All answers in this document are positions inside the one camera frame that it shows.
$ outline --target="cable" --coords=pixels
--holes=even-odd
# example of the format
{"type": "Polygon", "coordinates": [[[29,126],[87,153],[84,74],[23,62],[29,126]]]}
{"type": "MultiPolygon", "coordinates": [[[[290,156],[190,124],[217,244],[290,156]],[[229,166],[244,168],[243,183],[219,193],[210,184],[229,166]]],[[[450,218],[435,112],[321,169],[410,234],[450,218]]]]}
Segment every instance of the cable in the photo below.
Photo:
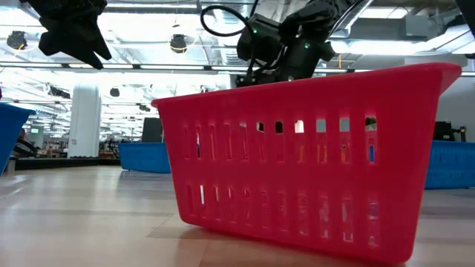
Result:
{"type": "Polygon", "coordinates": [[[254,15],[256,8],[258,8],[259,0],[254,0],[254,4],[252,5],[251,13],[249,14],[249,18],[254,15]]]}
{"type": "MultiPolygon", "coordinates": [[[[18,56],[18,54],[22,51],[22,48],[24,47],[24,44],[20,45],[20,47],[18,48],[18,50],[13,54],[13,58],[16,58],[16,56],[18,56]]],[[[2,73],[4,70],[5,70],[6,67],[3,67],[1,70],[0,70],[0,73],[2,73]]]]}
{"type": "Polygon", "coordinates": [[[348,17],[348,15],[357,7],[359,6],[364,0],[359,0],[359,1],[356,1],[355,3],[353,3],[351,5],[350,8],[347,9],[347,11],[345,11],[343,13],[343,15],[341,15],[340,19],[335,23],[335,25],[333,25],[333,28],[332,30],[330,31],[330,34],[328,36],[331,36],[340,26],[341,24],[344,22],[344,20],[348,17]]]}
{"type": "Polygon", "coordinates": [[[390,18],[391,15],[393,15],[393,13],[395,13],[399,8],[404,8],[404,10],[406,10],[407,14],[410,13],[410,11],[405,6],[397,6],[395,9],[393,9],[393,11],[391,11],[391,13],[389,13],[389,15],[387,15],[386,19],[390,18]]]}
{"type": "MultiPolygon", "coordinates": [[[[255,0],[253,6],[252,6],[252,10],[251,10],[251,14],[253,15],[254,12],[255,12],[255,9],[257,8],[257,5],[259,3],[259,0],[255,0]]],[[[252,27],[251,27],[251,24],[248,22],[248,19],[244,18],[241,14],[239,14],[238,11],[230,8],[230,7],[225,7],[225,6],[220,6],[220,5],[212,5],[212,6],[209,6],[209,7],[206,7],[205,9],[203,9],[203,11],[201,11],[201,15],[200,15],[200,22],[201,22],[201,25],[203,26],[203,28],[210,34],[214,35],[214,36],[218,36],[218,37],[231,37],[231,36],[236,36],[237,34],[240,34],[243,32],[244,28],[241,29],[241,30],[238,30],[238,31],[235,31],[233,33],[218,33],[217,31],[214,31],[212,30],[211,28],[208,27],[208,25],[206,25],[205,23],[205,15],[211,11],[211,10],[223,10],[223,11],[226,11],[228,13],[231,13],[232,15],[234,15],[236,18],[238,18],[240,21],[242,21],[244,23],[244,27],[251,33],[251,43],[252,43],[252,50],[251,50],[251,61],[249,63],[249,66],[247,68],[247,72],[246,72],[246,82],[248,84],[251,84],[252,83],[252,68],[254,67],[254,64],[256,63],[256,58],[255,58],[255,53],[254,53],[254,45],[255,45],[255,37],[252,35],[252,27]]]]}
{"type": "Polygon", "coordinates": [[[230,7],[225,7],[225,6],[220,6],[220,5],[212,5],[212,6],[209,6],[209,7],[206,7],[205,9],[203,9],[203,11],[201,11],[201,15],[200,15],[201,25],[203,26],[203,28],[208,33],[210,33],[214,36],[218,36],[218,37],[231,37],[231,36],[236,36],[237,34],[243,32],[243,29],[235,31],[233,33],[218,33],[217,31],[212,30],[205,23],[205,15],[211,10],[223,10],[223,11],[226,11],[228,13],[231,13],[232,15],[236,16],[236,18],[238,18],[239,20],[241,20],[244,23],[244,27],[246,27],[247,30],[249,30],[249,32],[252,32],[251,25],[248,23],[246,18],[244,18],[241,14],[239,14],[238,11],[236,11],[236,10],[230,8],[230,7]]]}

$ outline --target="white pillar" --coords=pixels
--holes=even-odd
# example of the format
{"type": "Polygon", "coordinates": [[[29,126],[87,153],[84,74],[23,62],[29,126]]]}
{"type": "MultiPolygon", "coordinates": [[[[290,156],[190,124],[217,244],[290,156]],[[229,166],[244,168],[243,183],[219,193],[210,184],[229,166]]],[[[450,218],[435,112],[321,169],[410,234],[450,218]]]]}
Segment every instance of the white pillar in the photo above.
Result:
{"type": "Polygon", "coordinates": [[[226,89],[235,89],[236,88],[236,78],[238,75],[229,74],[229,84],[226,84],[226,89]]]}
{"type": "Polygon", "coordinates": [[[99,156],[101,107],[97,85],[78,84],[74,87],[68,158],[99,156]]]}

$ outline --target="blue container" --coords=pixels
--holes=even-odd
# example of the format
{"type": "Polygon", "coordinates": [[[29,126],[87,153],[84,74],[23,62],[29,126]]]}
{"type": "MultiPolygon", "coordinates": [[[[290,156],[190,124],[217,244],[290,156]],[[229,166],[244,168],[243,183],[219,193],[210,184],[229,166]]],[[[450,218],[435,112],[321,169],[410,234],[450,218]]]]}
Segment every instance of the blue container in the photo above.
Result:
{"type": "Polygon", "coordinates": [[[475,143],[433,141],[426,189],[475,187],[475,143]]]}
{"type": "Polygon", "coordinates": [[[3,174],[23,124],[35,111],[0,104],[0,175],[3,174]]]}
{"type": "Polygon", "coordinates": [[[165,143],[119,144],[120,165],[125,170],[169,174],[165,143]]]}

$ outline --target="floor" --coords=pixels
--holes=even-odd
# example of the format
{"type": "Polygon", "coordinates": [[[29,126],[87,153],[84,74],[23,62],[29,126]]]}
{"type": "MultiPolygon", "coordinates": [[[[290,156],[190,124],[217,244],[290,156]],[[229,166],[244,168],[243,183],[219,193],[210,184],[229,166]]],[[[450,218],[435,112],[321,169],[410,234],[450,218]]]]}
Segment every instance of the floor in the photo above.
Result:
{"type": "MultiPolygon", "coordinates": [[[[475,266],[475,190],[425,192],[416,247],[405,265],[475,266]]],[[[186,225],[170,176],[87,167],[0,177],[0,266],[368,264],[186,225]]]]}

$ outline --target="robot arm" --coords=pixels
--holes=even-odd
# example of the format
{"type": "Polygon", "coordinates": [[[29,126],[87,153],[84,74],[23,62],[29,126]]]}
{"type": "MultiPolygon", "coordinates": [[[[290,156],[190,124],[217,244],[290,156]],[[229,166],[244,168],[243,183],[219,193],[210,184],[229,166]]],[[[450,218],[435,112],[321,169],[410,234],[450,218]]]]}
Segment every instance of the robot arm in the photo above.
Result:
{"type": "Polygon", "coordinates": [[[305,7],[289,15],[282,23],[255,14],[244,28],[237,44],[237,55],[243,60],[253,56],[265,62],[265,68],[249,77],[238,77],[238,87],[310,78],[316,65],[334,57],[331,33],[346,15],[362,0],[312,0],[305,7]],[[267,68],[273,63],[273,70],[267,68]]]}
{"type": "Polygon", "coordinates": [[[109,60],[111,53],[97,26],[106,0],[20,0],[28,2],[41,16],[39,22],[47,29],[39,41],[39,49],[51,56],[63,52],[100,70],[101,61],[94,54],[109,60]]]}

